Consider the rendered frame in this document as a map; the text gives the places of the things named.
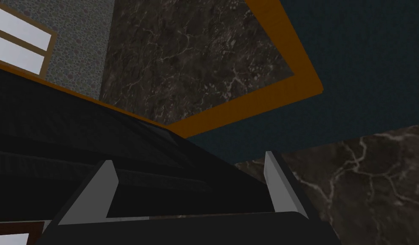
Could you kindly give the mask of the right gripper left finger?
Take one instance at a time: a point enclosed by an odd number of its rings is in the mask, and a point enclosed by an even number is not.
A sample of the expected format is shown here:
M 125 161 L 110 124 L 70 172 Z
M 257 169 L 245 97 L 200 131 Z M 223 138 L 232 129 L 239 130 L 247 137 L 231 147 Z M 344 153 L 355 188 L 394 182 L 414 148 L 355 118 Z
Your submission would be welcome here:
M 50 225 L 74 225 L 107 221 L 118 177 L 112 160 L 99 162 L 68 199 Z

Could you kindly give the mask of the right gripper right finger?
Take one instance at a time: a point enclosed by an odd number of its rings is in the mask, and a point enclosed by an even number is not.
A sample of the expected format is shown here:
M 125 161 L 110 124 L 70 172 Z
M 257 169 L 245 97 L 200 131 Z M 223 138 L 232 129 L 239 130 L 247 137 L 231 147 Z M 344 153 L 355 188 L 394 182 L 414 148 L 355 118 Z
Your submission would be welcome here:
M 263 172 L 275 212 L 297 212 L 307 219 L 319 219 L 317 210 L 279 152 L 265 152 Z

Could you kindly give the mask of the black door leaf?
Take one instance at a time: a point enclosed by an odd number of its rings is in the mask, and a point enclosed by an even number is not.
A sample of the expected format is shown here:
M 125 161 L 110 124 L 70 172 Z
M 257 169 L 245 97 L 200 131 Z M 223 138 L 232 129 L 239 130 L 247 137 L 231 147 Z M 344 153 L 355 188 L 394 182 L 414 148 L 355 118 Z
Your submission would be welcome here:
M 274 211 L 264 183 L 169 130 L 0 69 L 0 222 L 53 219 L 106 160 L 109 218 Z

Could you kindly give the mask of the brown-framed window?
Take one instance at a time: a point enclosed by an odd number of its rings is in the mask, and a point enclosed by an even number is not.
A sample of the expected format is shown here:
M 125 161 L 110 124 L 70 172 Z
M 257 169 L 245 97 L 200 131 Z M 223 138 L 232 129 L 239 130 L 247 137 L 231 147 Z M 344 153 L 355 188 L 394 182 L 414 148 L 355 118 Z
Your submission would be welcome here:
M 45 79 L 57 33 L 0 3 L 0 65 Z

